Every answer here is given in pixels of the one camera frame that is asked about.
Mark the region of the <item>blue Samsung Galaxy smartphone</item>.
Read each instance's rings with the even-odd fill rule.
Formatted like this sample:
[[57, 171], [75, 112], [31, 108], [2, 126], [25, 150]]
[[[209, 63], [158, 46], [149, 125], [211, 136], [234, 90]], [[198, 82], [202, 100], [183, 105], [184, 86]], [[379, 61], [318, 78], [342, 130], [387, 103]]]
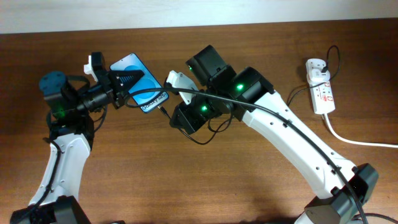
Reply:
[[[161, 84], [157, 81], [155, 76], [151, 74], [148, 68], [143, 64], [140, 58], [131, 53], [121, 60], [113, 63], [110, 66], [111, 70], [117, 71], [131, 71], [131, 70], [142, 70], [144, 76], [129, 90], [129, 93], [133, 93], [135, 91], [148, 89], [148, 88], [162, 88]], [[141, 110], [144, 113], [149, 113], [154, 110], [156, 107], [160, 106], [162, 103], [166, 102], [169, 99], [169, 95], [167, 92], [163, 92], [163, 94], [159, 95], [159, 91], [157, 92], [147, 92], [135, 95], [132, 99], [136, 102], [136, 104], [141, 105], [143, 103], [147, 103], [144, 106], [141, 106]]]

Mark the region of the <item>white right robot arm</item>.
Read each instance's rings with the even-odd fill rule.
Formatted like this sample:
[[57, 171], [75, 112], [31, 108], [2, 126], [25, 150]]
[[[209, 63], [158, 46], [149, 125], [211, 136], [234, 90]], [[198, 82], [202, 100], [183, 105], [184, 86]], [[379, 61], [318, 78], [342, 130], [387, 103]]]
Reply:
[[212, 46], [187, 66], [194, 79], [171, 71], [165, 81], [182, 97], [170, 120], [173, 128], [193, 134], [209, 120], [230, 114], [264, 136], [313, 190], [315, 197], [297, 223], [366, 223], [363, 207], [379, 177], [375, 168], [356, 166], [325, 144], [254, 68], [235, 72]]

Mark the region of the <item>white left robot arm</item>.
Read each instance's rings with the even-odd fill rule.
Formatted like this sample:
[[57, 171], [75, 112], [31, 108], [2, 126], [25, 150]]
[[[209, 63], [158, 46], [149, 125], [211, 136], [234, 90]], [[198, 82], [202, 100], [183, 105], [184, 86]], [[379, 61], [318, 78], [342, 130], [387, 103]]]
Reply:
[[124, 105], [129, 90], [143, 77], [141, 70], [95, 71], [97, 83], [83, 76], [55, 71], [43, 76], [39, 88], [50, 106], [46, 122], [50, 157], [28, 207], [12, 213], [11, 223], [89, 223], [78, 203], [85, 162], [93, 148], [96, 128], [91, 112]]

